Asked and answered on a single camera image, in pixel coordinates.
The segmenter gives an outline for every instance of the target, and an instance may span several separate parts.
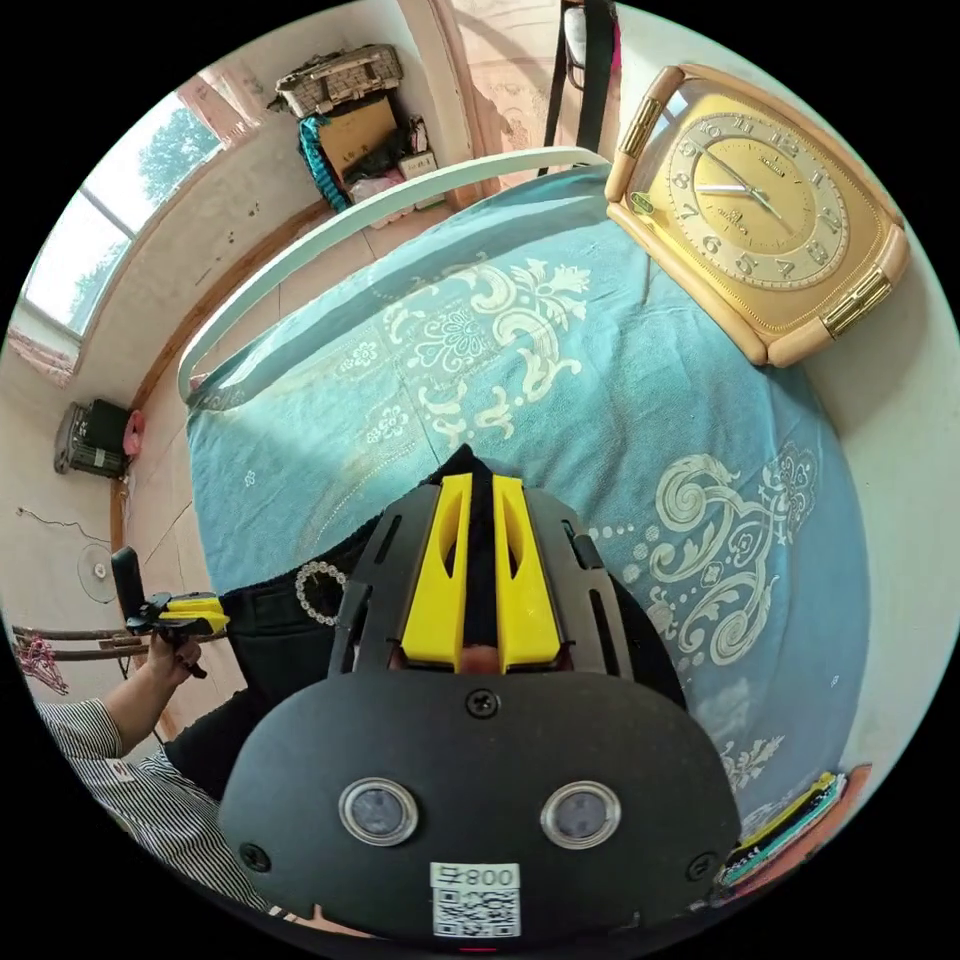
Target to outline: blue bedsheet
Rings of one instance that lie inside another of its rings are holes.
[[[461,443],[570,503],[647,609],[745,830],[836,768],[868,629],[859,507],[800,369],[756,370],[605,216],[514,187],[291,314],[200,388],[214,588],[300,564]]]

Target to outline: clock hand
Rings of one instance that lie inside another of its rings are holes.
[[[783,224],[783,226],[787,230],[790,231],[790,233],[793,233],[793,230],[790,228],[790,225],[787,223],[786,220],[783,219],[783,217],[780,216],[779,213],[777,213],[776,210],[773,209],[773,206],[771,205],[770,201],[767,199],[766,194],[762,190],[757,190],[756,187],[751,187],[750,184],[747,183],[747,181],[744,180],[743,177],[741,177],[740,174],[733,169],[733,167],[731,167],[729,164],[724,163],[719,157],[715,157],[712,153],[710,153],[709,150],[707,150],[706,147],[701,147],[700,152],[705,157],[709,157],[718,167],[720,167],[721,170],[724,171],[724,173],[727,173],[731,177],[733,177],[733,179],[736,180],[737,183],[740,184],[740,186],[743,187],[744,190],[751,197],[753,197],[753,199],[756,200],[761,207],[764,208],[764,210],[766,210],[768,213],[771,213],[774,217],[777,218],[777,220],[780,221],[780,223]]]
[[[717,194],[718,196],[725,196],[726,194],[739,194],[746,193],[749,195],[750,191],[747,190],[743,184],[740,183],[713,183],[705,184],[702,187],[695,187],[697,193],[704,194]]]

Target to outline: black heater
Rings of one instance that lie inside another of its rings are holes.
[[[129,463],[123,452],[129,419],[129,410],[106,400],[94,400],[89,406],[71,403],[57,430],[53,469],[119,480]]]

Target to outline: cardboard box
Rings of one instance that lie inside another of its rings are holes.
[[[341,179],[344,170],[376,150],[396,129],[397,121],[386,97],[331,117],[328,124],[318,128],[320,145]]]
[[[415,180],[417,177],[422,177],[425,173],[432,173],[436,170],[437,161],[433,155],[433,151],[427,150],[425,153],[417,153],[412,157],[404,157],[398,166],[405,180]],[[441,193],[435,197],[428,197],[426,200],[421,200],[418,204],[415,204],[415,206],[418,210],[426,210],[428,207],[435,207],[438,203],[443,203],[443,200],[444,197]]]

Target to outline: wicker basket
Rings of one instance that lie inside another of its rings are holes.
[[[314,57],[277,81],[277,93],[301,120],[329,113],[349,100],[392,90],[403,79],[397,52],[388,44],[368,44],[349,53]]]

